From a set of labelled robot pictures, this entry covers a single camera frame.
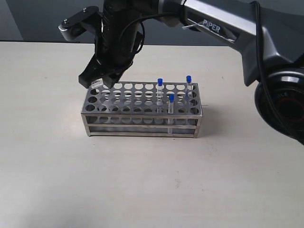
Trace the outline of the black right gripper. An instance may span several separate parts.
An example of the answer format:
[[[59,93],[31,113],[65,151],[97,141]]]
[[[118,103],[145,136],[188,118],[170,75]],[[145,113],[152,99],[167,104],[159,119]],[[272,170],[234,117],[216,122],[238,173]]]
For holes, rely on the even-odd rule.
[[[142,15],[135,7],[103,7],[95,14],[95,53],[78,76],[83,87],[98,79],[107,87],[119,82],[144,44]]]

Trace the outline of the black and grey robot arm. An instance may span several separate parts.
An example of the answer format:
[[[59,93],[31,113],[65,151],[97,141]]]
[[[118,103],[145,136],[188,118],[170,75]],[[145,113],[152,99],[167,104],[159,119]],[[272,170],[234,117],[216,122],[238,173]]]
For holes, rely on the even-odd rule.
[[[119,81],[140,51],[148,19],[206,32],[241,54],[245,85],[258,82],[255,105],[278,132],[304,141],[304,18],[262,8],[258,1],[106,0],[98,13],[95,53],[79,83]]]

